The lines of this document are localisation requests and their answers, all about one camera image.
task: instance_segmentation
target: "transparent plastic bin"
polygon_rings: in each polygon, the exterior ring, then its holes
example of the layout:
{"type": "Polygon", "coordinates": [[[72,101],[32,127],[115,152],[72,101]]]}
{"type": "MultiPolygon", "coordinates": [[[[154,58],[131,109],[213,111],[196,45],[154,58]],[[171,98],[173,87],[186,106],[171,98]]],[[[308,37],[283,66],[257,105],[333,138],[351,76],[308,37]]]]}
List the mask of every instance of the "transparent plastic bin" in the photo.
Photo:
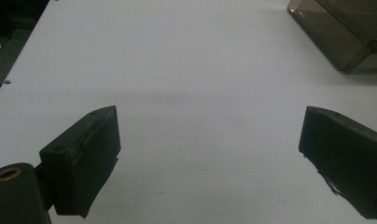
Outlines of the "transparent plastic bin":
{"type": "Polygon", "coordinates": [[[377,0],[291,0],[287,9],[337,69],[377,74],[377,0]]]}

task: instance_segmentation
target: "brass ring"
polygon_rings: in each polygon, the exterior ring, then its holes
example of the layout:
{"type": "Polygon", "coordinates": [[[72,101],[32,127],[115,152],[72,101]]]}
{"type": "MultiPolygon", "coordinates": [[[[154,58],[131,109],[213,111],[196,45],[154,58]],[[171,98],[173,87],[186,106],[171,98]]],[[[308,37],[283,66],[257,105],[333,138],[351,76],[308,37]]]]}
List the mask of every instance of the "brass ring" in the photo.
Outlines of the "brass ring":
{"type": "Polygon", "coordinates": [[[11,167],[4,171],[0,172],[0,182],[8,181],[12,178],[17,177],[21,173],[21,168],[19,167],[11,167]]]}

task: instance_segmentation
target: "white table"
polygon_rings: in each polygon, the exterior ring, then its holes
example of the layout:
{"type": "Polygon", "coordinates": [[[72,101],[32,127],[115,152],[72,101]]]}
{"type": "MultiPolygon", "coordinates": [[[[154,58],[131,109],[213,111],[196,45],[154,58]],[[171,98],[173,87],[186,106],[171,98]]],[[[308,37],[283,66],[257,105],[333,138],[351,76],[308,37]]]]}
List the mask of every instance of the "white table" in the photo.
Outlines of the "white table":
{"type": "Polygon", "coordinates": [[[0,167],[116,105],[120,161],[86,219],[367,221],[298,151],[305,106],[377,131],[377,76],[337,72],[288,0],[49,2],[0,90],[0,167]]]}

